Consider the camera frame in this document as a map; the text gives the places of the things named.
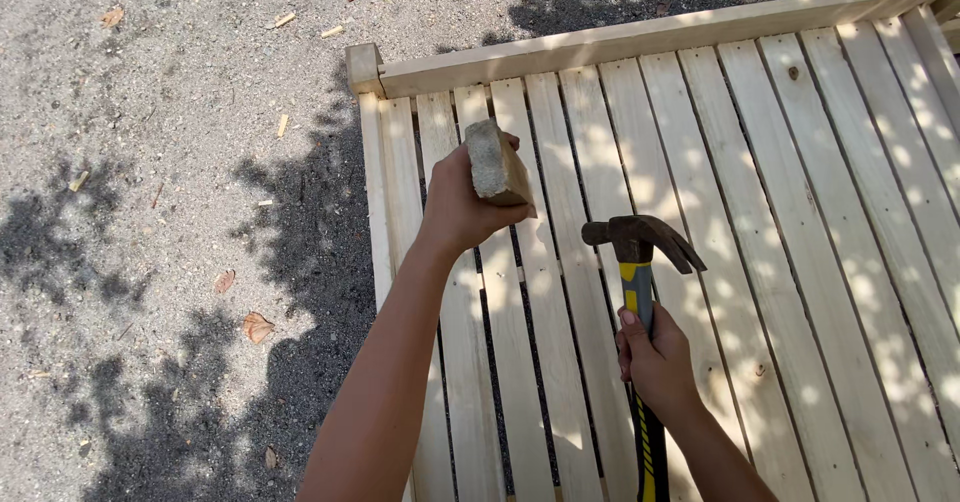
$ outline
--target sandy ground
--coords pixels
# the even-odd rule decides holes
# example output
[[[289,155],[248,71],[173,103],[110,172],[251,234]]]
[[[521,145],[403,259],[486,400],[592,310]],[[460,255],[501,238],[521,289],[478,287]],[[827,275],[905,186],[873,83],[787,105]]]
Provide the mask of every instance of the sandy ground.
[[[293,498],[375,315],[344,46],[760,1],[0,0],[0,500]]]

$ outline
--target wooden crate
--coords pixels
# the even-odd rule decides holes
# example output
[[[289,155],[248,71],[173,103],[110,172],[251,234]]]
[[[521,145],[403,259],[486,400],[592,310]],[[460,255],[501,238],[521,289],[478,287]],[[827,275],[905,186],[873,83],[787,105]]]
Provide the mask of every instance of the wooden crate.
[[[520,138],[539,215],[450,274],[406,496],[636,500],[618,265],[580,227],[638,213],[708,267],[654,257],[656,294],[781,501],[956,499],[960,91],[932,1],[777,0],[394,63],[349,48],[378,305],[469,124]],[[699,499],[668,452],[672,498]]]

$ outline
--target hammer head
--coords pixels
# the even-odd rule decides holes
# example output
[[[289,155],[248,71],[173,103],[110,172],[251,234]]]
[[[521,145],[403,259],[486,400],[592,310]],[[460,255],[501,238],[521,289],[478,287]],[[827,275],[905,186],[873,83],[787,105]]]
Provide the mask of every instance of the hammer head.
[[[615,216],[608,222],[588,222],[580,230],[588,246],[613,244],[617,262],[645,264],[653,259],[654,247],[663,251],[681,274],[690,274],[693,268],[705,272],[690,243],[670,225],[649,214]]]

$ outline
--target hammer handle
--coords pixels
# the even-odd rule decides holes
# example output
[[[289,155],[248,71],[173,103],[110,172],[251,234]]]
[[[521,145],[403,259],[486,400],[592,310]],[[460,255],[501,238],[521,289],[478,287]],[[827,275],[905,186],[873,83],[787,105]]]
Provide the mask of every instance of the hammer handle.
[[[640,317],[643,328],[650,335],[654,324],[654,296],[650,283],[653,272],[650,262],[620,262],[620,283],[623,285],[623,300],[627,309]]]
[[[652,335],[654,298],[650,262],[620,262],[620,283],[627,309],[636,313],[647,335]],[[640,466],[637,502],[669,502],[664,424],[630,385],[630,415],[636,443],[636,461]]]

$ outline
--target hand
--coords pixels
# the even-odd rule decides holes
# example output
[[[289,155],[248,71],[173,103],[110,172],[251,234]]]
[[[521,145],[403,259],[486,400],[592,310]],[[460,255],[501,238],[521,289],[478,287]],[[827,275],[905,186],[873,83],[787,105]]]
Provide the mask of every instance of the hand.
[[[620,307],[617,314],[620,380],[633,382],[636,393],[664,426],[703,408],[693,380],[690,342],[670,312],[654,303],[653,339],[635,313]]]
[[[521,139],[505,133],[514,150]],[[433,165],[418,237],[452,257],[482,244],[499,229],[536,215],[533,205],[498,207],[480,198],[471,177],[471,158],[461,144]]]

